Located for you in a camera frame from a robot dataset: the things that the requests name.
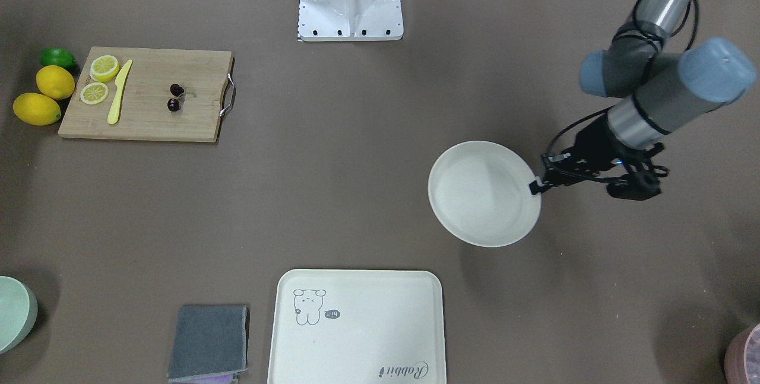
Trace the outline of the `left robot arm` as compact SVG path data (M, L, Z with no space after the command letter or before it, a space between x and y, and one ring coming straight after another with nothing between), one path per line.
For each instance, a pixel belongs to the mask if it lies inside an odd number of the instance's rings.
M579 71L583 92L619 99L584 118L572 146L541 155L544 173L529 185L537 195L585 181L613 198L659 195L667 167L653 163L661 139L706 113L735 103L757 70L721 37L695 46L698 0L636 0L605 50L589 53Z

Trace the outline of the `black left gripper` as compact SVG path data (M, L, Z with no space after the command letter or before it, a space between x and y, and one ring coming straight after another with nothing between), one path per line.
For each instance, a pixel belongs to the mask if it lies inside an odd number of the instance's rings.
M572 146L554 154L559 138L577 125L589 121L580 130ZM559 131L541 156L544 173L528 185L532 195L559 186L581 182L601 183L613 198L644 201L661 193L661 180L668 177L667 167L653 163L664 146L656 142L649 149L637 150L624 145L613 135L606 113L592 113Z

